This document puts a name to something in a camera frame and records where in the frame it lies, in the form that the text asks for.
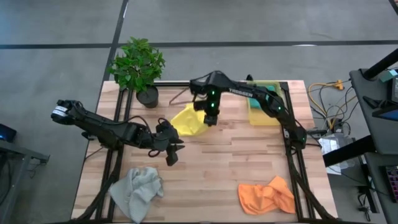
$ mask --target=black desk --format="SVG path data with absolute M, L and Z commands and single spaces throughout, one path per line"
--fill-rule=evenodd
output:
M 368 96 L 375 100 L 386 100 L 387 83 L 382 83 L 379 80 L 373 82 L 367 81 L 363 78 L 359 70 L 351 71 L 349 76 L 351 77 L 353 88 L 371 134 L 338 150 L 325 154 L 323 156 L 325 165 L 328 167 L 364 155 L 367 163 L 366 167 L 368 168 L 369 175 L 373 178 L 376 189 L 389 194 L 380 166 L 398 165 L 398 136 L 396 134 L 398 131 L 398 122 L 374 118 L 372 113 L 375 110 L 363 100 L 363 96 Z M 398 203 L 392 202 L 390 196 L 380 192 L 377 195 L 387 222 L 396 223 L 398 220 Z M 374 203 L 373 198 L 368 197 L 368 200 L 369 204 Z
M 398 137 L 394 134 L 398 131 L 398 122 L 374 118 L 372 113 L 378 109 L 372 109 L 363 100 L 364 96 L 375 100 L 386 100 L 387 83 L 383 83 L 380 80 L 367 81 L 362 77 L 360 71 L 352 71 L 349 76 L 377 152 L 380 154 L 398 154 L 398 148 L 392 147 L 398 146 Z
M 384 156 L 374 152 L 367 152 L 364 156 L 376 190 L 388 194 L 389 191 L 384 181 L 384 173 L 380 170 L 380 166 L 397 165 L 398 156 Z M 377 196 L 379 197 L 387 223 L 397 223 L 398 203 L 392 202 L 390 196 L 380 192 L 377 193 Z
M 387 83 L 382 83 L 379 80 L 373 82 L 367 81 L 362 77 L 359 70 L 351 71 L 349 76 L 351 77 L 353 88 L 371 134 L 352 144 L 325 154 L 323 159 L 327 167 L 361 156 L 367 152 L 398 155 L 398 136 L 396 134 L 396 131 L 398 131 L 398 122 L 373 117 L 372 113 L 377 109 L 372 109 L 363 100 L 363 96 L 368 96 L 375 100 L 386 100 Z
M 21 179 L 25 173 L 27 173 L 29 162 L 32 159 L 38 159 L 41 164 L 46 164 L 49 161 L 50 156 L 24 147 L 16 146 L 6 141 L 0 141 L 0 154 L 1 158 L 7 155 L 7 160 L 9 160 L 11 166 L 11 179 L 6 180 L 7 182 L 11 181 L 11 188 L 6 195 L 5 200 L 0 205 L 0 224 L 7 224 L 18 196 Z M 0 164 L 0 171 L 2 171 L 5 166 L 6 163 L 2 161 Z

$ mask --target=gray floor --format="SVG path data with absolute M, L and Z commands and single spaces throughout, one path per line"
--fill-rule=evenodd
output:
M 0 2 L 0 44 L 110 43 L 122 1 L 22 2 Z M 398 37 L 397 20 L 386 0 L 139 0 L 129 3 L 120 42 L 130 35 L 153 42 L 388 40 Z M 167 61 L 163 80 L 188 80 L 218 69 L 233 79 L 250 73 L 256 79 L 304 80 L 308 86 L 347 80 L 350 70 L 369 67 L 397 47 L 161 49 Z M 58 99 L 95 109 L 108 54 L 109 49 L 0 50 L 0 123 L 18 130 L 18 144 L 52 155 L 33 179 L 25 178 L 12 223 L 70 218 L 87 142 L 78 128 L 53 123 L 50 114 Z M 341 96 L 332 89 L 323 95 L 328 105 Z M 369 133 L 359 107 L 349 123 L 352 136 Z M 340 218 L 365 222 L 356 209 L 355 188 L 333 187 L 333 196 Z M 371 218 L 385 223 L 382 214 Z

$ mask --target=yellow cable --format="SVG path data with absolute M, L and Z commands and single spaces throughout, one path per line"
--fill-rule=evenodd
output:
M 320 111 L 323 112 L 323 114 L 327 117 L 328 115 L 326 114 L 326 111 L 325 111 L 317 102 L 315 102 L 315 100 L 312 98 L 312 95 L 311 95 L 311 88 L 312 88 L 313 86 L 315 86 L 315 85 L 334 86 L 334 85 L 336 85 L 336 83 L 331 83 L 331 84 L 327 84 L 327 83 L 312 83 L 312 84 L 309 86 L 309 88 L 308 88 L 308 95 L 309 95 L 309 97 L 310 97 L 310 100 L 311 100 L 312 103 L 315 104 L 315 105 L 320 109 Z M 330 119 L 329 119 L 329 118 L 326 118 L 326 120 L 328 121 L 329 127 L 332 127 L 331 122 L 330 122 Z

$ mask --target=black cable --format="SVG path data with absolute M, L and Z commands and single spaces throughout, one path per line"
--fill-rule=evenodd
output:
M 350 135 L 351 134 L 351 125 L 349 125 L 349 123 L 347 122 L 347 121 L 343 121 L 343 122 L 341 122 L 343 125 L 344 124 L 347 124 L 347 126 L 348 126 L 348 135 Z
M 319 146 L 318 144 L 305 143 L 306 146 Z
M 365 197 L 363 198 L 363 201 L 361 201 L 361 196 L 362 195 L 365 195 Z M 366 197 L 367 197 L 366 194 L 360 194 L 360 195 L 358 195 L 357 199 L 358 199 L 359 204 L 361 205 L 361 208 L 359 208 L 359 211 L 364 212 L 366 220 L 368 222 L 370 222 L 371 221 L 371 217 L 369 215 L 369 209 L 366 206 Z
M 12 176 L 11 176 L 11 165 L 10 165 L 10 161 L 7 158 L 7 167 L 8 167 L 8 186 L 7 186 L 7 190 L 6 193 L 1 197 L 0 199 L 0 206 L 3 204 L 3 202 L 6 200 L 8 193 L 11 190 L 11 182 L 12 182 Z
M 351 113 L 349 114 L 348 118 L 347 118 L 347 119 L 345 119 L 344 121 L 347 121 L 347 120 L 349 120 L 349 119 L 350 119 L 350 117 L 351 117 L 351 115 L 353 115 L 353 112 L 354 112 L 354 110 L 355 110 L 355 107 L 356 107 L 356 105 L 358 105 L 358 103 L 359 103 L 359 101 L 358 101 L 358 102 L 356 102 L 356 104 L 354 105 L 353 109 L 351 110 Z
M 337 108 L 338 108 L 338 111 L 337 111 L 337 112 L 339 112 L 339 111 L 342 112 L 341 114 L 343 115 L 343 117 L 340 118 L 340 119 L 343 120 L 344 117 L 345 117 L 345 112 L 344 112 L 339 106 L 337 106 L 337 105 L 330 106 L 330 107 L 328 108 L 328 110 L 326 111 L 326 114 L 328 114 L 328 111 L 329 111 L 330 109 L 332 109 L 333 107 L 337 107 Z M 336 115 L 333 117 L 333 119 L 336 119 L 337 116 L 339 116 L 339 115 L 341 115 L 341 114 L 336 114 Z
M 31 172 L 31 175 L 29 175 L 29 177 L 31 179 L 33 179 L 33 177 L 35 177 L 35 175 L 36 175 L 36 168 L 38 168 L 39 166 L 45 166 L 45 165 L 47 165 L 46 162 L 45 163 L 39 163 L 39 164 L 36 164 L 35 167 L 31 168 L 30 170 L 27 170 L 27 171 Z
M 326 86 L 325 88 L 334 87 L 334 86 L 336 86 L 336 85 L 340 85 L 340 84 L 342 84 L 342 83 L 346 83 L 346 82 L 350 82 L 350 81 L 351 81 L 351 79 L 346 80 L 346 81 L 343 81 L 343 82 L 341 82 L 341 83 L 336 83 L 336 84 L 334 84 L 334 85 Z M 311 90 L 311 91 L 307 91 L 307 93 L 311 93 L 311 92 L 313 92 L 313 91 L 320 90 L 321 88 L 317 88 L 317 89 L 314 89 L 314 90 Z
M 151 150 L 148 152 L 148 156 L 151 157 L 151 158 L 157 157 L 159 154 L 160 154 L 160 151 L 159 151 L 159 150 L 154 150 L 154 149 L 151 149 Z
M 323 113 L 319 112 L 317 109 L 315 109 L 315 108 L 312 107 L 311 105 L 310 105 L 310 107 L 311 107 L 311 109 L 312 109 L 314 112 L 316 112 L 316 113 L 319 114 L 320 116 L 325 117 L 325 115 L 324 115 Z
M 356 105 L 357 105 L 358 103 L 359 103 L 359 101 L 356 102 L 356 104 L 354 105 L 353 110 L 351 110 L 351 113 L 349 114 L 348 118 L 345 119 L 344 121 L 347 121 L 348 119 L 350 119 L 350 117 L 351 117 L 351 115 L 353 114 L 353 111 L 354 111 L 354 109 L 355 109 L 355 107 L 356 107 Z M 334 118 L 335 116 L 342 115 L 342 114 L 344 114 L 344 113 L 336 114 L 336 115 L 334 115 L 334 116 L 327 116 L 326 118 Z
M 341 123 L 347 122 L 347 120 L 349 120 L 349 119 L 351 118 L 351 115 L 353 115 L 354 109 L 355 109 L 356 105 L 358 105 L 358 103 L 359 103 L 359 101 L 356 102 L 356 104 L 354 105 L 354 107 L 353 107 L 353 109 L 351 110 L 351 113 L 349 114 L 348 118 L 345 119 L 345 120 L 342 121 L 342 122 L 337 123 L 337 124 L 341 124 Z
M 345 96 L 344 96 L 344 105 L 346 106 L 346 111 L 345 111 L 344 113 L 347 113 L 347 111 L 348 111 L 347 94 L 348 94 L 348 91 L 349 91 L 350 89 L 352 89 L 352 88 L 353 88 L 353 86 L 349 87 L 348 90 L 346 91 Z
M 105 148 L 105 147 L 103 146 L 103 147 L 97 149 L 95 152 L 91 153 L 90 155 L 86 156 L 86 157 L 85 157 L 85 161 L 86 161 L 89 157 L 91 157 L 92 155 L 94 155 L 94 154 L 96 154 L 97 152 L 99 152 L 100 150 L 102 150 L 103 148 Z

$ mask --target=black metal frame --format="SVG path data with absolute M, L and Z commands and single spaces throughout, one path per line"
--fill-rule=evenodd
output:
M 157 87 L 187 87 L 189 85 L 189 82 L 155 82 L 155 86 Z M 281 89 L 284 91 L 286 103 L 287 103 L 287 109 L 289 114 L 294 118 L 294 112 L 293 112 L 293 107 L 292 107 L 292 102 L 290 99 L 290 93 L 289 93 L 289 86 L 287 82 L 280 82 Z M 123 99 L 123 91 L 119 92 L 118 96 L 118 101 L 116 103 L 116 110 L 114 114 L 114 120 L 117 121 L 119 118 L 120 110 L 121 110 L 121 104 L 122 104 L 122 99 Z M 124 113 L 124 120 L 127 120 L 129 118 L 129 111 L 132 105 L 132 91 L 130 90 L 128 95 L 127 95 L 127 102 L 126 102 L 126 110 Z M 287 136 L 284 135 L 284 141 L 287 142 Z M 288 147 L 288 145 L 285 144 L 285 150 L 290 151 L 291 148 Z M 104 183 L 108 180 L 109 176 L 109 171 L 112 163 L 112 155 L 113 155 L 113 150 L 108 150 L 106 160 L 105 160 L 105 169 L 103 172 L 103 180 L 101 183 L 101 188 L 104 187 Z M 118 150 L 118 157 L 116 159 L 116 163 L 114 165 L 114 171 L 117 173 L 120 173 L 121 169 L 121 162 L 123 158 L 123 147 Z M 305 182 L 306 185 L 308 185 L 308 178 L 307 178 L 307 172 L 305 170 L 305 163 L 303 159 L 303 154 L 302 151 L 297 152 L 297 160 L 298 160 L 298 166 L 300 168 L 300 174 L 302 175 L 303 181 Z M 290 178 L 292 182 L 292 191 L 293 195 L 295 197 L 295 208 L 297 212 L 297 219 L 302 220 L 304 218 L 303 216 L 303 210 L 302 210 L 302 204 L 300 201 L 300 193 L 299 193 L 299 188 L 297 186 L 297 183 L 295 179 L 292 177 L 292 173 L 290 172 Z M 109 204 L 109 209 L 108 209 L 108 214 L 106 218 L 102 217 L 102 210 L 103 210 L 103 198 L 101 199 L 101 202 L 98 204 L 96 208 L 96 215 L 94 220 L 90 220 L 91 222 L 93 221 L 107 221 L 107 222 L 112 222 L 113 219 L 113 213 L 114 213 L 114 201 L 111 200 Z M 306 203 L 307 203 L 307 208 L 308 208 L 308 216 L 313 219 L 315 218 L 315 212 L 313 209 L 313 205 L 309 201 L 309 199 L 306 197 Z

